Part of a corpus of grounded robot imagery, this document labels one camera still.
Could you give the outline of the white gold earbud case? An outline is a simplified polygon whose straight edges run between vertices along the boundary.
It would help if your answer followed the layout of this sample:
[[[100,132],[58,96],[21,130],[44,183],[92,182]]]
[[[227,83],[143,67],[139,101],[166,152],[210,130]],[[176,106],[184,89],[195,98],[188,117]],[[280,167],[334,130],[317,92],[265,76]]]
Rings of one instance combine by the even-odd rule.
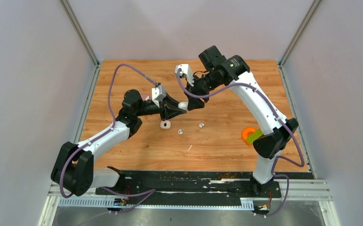
[[[171,128],[171,122],[169,120],[161,121],[160,122],[160,128],[161,129],[170,129]]]

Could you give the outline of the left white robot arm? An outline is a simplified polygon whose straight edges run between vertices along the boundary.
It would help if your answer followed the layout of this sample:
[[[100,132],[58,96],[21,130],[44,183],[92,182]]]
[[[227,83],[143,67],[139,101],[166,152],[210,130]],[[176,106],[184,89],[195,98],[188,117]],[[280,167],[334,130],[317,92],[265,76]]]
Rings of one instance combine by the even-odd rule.
[[[137,90],[128,90],[118,116],[107,128],[76,144],[64,143],[52,169],[51,180],[76,196],[99,187],[107,187],[113,194],[123,193],[126,188],[124,174],[110,166],[96,170],[97,159],[136,134],[142,125],[141,116],[159,114],[163,122],[168,122],[187,112],[188,103],[173,99],[161,86],[153,88],[152,95],[153,99],[143,100]]]

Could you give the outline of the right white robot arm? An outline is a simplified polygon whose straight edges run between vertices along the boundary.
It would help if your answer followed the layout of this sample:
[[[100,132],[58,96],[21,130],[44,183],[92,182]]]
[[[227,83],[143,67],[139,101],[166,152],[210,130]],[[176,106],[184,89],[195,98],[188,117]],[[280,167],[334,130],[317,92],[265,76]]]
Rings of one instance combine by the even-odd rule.
[[[269,191],[268,182],[274,177],[275,160],[293,137],[298,122],[279,112],[241,56],[226,58],[216,46],[211,46],[199,55],[199,59],[205,68],[201,77],[196,76],[187,64],[178,65],[175,69],[176,77],[187,81],[184,88],[188,98],[187,109],[191,111],[203,108],[209,98],[217,94],[215,89],[221,85],[222,91],[231,89],[241,99],[262,132],[253,141],[258,159],[253,171],[255,180],[250,184],[251,192],[261,197]]]

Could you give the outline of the white oval earbud case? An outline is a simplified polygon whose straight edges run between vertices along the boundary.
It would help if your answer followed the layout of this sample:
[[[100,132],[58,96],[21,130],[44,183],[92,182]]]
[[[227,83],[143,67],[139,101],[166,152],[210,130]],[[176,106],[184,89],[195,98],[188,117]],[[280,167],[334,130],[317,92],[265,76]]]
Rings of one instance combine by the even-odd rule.
[[[180,102],[178,103],[178,108],[183,109],[185,111],[187,111],[188,108],[188,102]]]

